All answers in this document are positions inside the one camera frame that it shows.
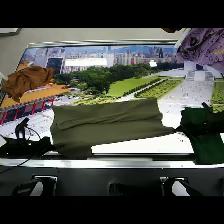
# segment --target olive green cloth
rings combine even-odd
[[[162,136],[164,127],[156,99],[110,104],[54,106],[51,133],[57,151],[68,157],[91,155],[91,146]]]
[[[224,114],[209,114],[204,108],[185,108],[181,112],[181,124],[202,125],[208,121],[223,121]],[[193,147],[196,163],[201,165],[211,165],[224,163],[224,144],[220,133],[208,133],[197,136],[188,136]]]

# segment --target brown cloth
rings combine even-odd
[[[27,67],[10,74],[3,86],[3,90],[14,101],[20,103],[20,98],[26,91],[45,86],[53,78],[53,75],[53,68],[42,68],[40,66]]]

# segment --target screen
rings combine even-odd
[[[20,103],[6,94],[1,104],[5,111],[0,115],[0,134],[15,138],[15,126],[28,116],[29,127],[41,136],[49,136],[54,119],[52,105],[79,106],[156,98],[163,124],[174,128],[179,126],[181,110],[186,106],[202,107],[201,103],[206,102],[215,112],[223,110],[222,74],[190,61],[178,63],[176,50],[174,45],[28,48],[17,70],[38,65],[54,68],[55,75],[51,83],[24,93]],[[26,135],[38,139],[35,133]],[[149,142],[141,141],[138,152],[148,150]],[[166,152],[185,149],[192,152],[189,140],[181,134],[147,141],[150,144],[154,141],[158,152],[163,152],[164,147]],[[122,144],[129,144],[126,152],[134,152],[138,147],[136,140],[122,142],[120,147],[116,145],[115,151],[124,150]],[[105,146],[97,150],[102,152]]]

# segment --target dark surface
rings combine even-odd
[[[211,169],[56,169],[19,167],[0,175],[0,196],[9,195],[32,175],[56,175],[56,195],[108,195],[111,182],[137,187],[150,187],[158,193],[160,177],[187,177],[192,188],[207,196],[221,196],[223,168]]]

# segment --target patterned fabric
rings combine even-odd
[[[224,28],[192,28],[178,48],[177,60],[224,72]]]

